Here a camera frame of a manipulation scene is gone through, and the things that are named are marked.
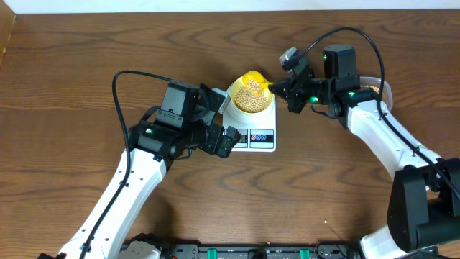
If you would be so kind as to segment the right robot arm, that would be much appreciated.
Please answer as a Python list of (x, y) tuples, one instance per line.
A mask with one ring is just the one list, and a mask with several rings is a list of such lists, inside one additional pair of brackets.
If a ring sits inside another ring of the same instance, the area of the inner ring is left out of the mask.
[(324, 78), (317, 78), (296, 47), (280, 63), (290, 76), (269, 90), (300, 113), (326, 105), (325, 116), (361, 139), (392, 179), (385, 227), (364, 236), (351, 258), (435, 258), (428, 248), (459, 239), (459, 159), (443, 159), (418, 142), (390, 113), (382, 92), (360, 84), (352, 45), (323, 50)]

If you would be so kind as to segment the yellow measuring scoop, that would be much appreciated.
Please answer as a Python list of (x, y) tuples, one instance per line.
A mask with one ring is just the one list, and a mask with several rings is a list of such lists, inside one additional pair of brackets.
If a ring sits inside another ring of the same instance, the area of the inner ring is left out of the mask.
[(249, 71), (242, 76), (242, 80), (243, 80), (245, 89), (247, 89), (245, 84), (248, 78), (253, 78), (254, 80), (260, 83), (260, 85), (262, 86), (262, 91), (260, 93), (262, 93), (265, 89), (268, 89), (268, 86), (271, 84), (271, 82), (269, 82), (260, 72)]

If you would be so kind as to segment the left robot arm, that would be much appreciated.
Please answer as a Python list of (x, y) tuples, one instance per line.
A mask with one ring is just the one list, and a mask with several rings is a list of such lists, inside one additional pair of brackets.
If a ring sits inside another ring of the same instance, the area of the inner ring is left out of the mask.
[(162, 248), (144, 240), (124, 244), (140, 209), (174, 160), (195, 149), (229, 156), (240, 134), (214, 123), (230, 96), (218, 88), (170, 81), (161, 106), (146, 111), (137, 125), (124, 128), (126, 148), (114, 177), (81, 228), (58, 258), (160, 258)]

